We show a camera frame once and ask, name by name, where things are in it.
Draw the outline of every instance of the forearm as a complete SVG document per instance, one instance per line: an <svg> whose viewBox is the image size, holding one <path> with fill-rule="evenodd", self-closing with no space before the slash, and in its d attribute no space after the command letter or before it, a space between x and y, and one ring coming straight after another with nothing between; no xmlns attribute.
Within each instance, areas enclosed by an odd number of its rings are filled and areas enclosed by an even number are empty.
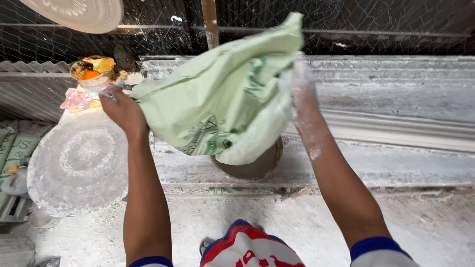
<svg viewBox="0 0 475 267"><path fill-rule="evenodd" d="M312 161L320 192L348 247L364 238L390 234L382 212L343 157L318 111L305 115L301 135Z"/></svg>
<svg viewBox="0 0 475 267"><path fill-rule="evenodd" d="M171 227L167 201L143 134L129 140L129 193L123 226L127 265L148 256L171 261Z"/></svg>

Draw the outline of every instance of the plaster ceiling medallion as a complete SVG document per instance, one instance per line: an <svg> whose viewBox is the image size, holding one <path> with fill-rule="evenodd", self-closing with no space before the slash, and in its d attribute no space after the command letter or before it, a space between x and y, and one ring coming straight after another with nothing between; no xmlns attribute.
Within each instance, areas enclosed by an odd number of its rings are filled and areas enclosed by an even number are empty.
<svg viewBox="0 0 475 267"><path fill-rule="evenodd" d="M58 24L87 33L106 33L122 21L122 0L20 0Z"/></svg>

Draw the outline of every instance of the orange paint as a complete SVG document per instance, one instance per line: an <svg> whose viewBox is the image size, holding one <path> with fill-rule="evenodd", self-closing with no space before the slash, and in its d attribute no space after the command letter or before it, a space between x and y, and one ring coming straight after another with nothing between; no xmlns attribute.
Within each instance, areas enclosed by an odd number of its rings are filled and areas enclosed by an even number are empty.
<svg viewBox="0 0 475 267"><path fill-rule="evenodd" d="M81 77L79 79L80 80L89 80L89 79L95 78L99 75L101 75L101 74L96 72L96 71L87 69L81 74Z"/></svg>

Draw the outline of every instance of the dusty floor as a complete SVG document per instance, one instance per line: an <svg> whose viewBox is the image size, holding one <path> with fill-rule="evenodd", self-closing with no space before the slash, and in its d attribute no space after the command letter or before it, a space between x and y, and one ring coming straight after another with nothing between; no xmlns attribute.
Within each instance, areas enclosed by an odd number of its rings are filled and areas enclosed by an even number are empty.
<svg viewBox="0 0 475 267"><path fill-rule="evenodd" d="M421 266L475 266L474 195L378 196L377 200L394 239ZM37 260L61 256L63 267L124 267L125 205L121 201L101 212L63 219L54 229L28 229ZM350 265L343 237L318 195L285 201L225 199L214 204L169 198L169 208L177 267L198 266L202 238L220 238L238 218L282 238L309 267Z"/></svg>

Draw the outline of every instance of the shirt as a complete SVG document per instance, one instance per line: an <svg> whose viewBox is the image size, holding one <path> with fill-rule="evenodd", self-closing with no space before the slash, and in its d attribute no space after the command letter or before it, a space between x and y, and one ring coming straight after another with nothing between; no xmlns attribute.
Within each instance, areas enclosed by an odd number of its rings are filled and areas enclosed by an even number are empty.
<svg viewBox="0 0 475 267"><path fill-rule="evenodd" d="M387 237L358 241L350 250L351 267L418 267L399 245ZM173 267L165 257L145 257L129 267ZM226 235L210 244L199 267L305 267L299 256L281 239L235 221Z"/></svg>

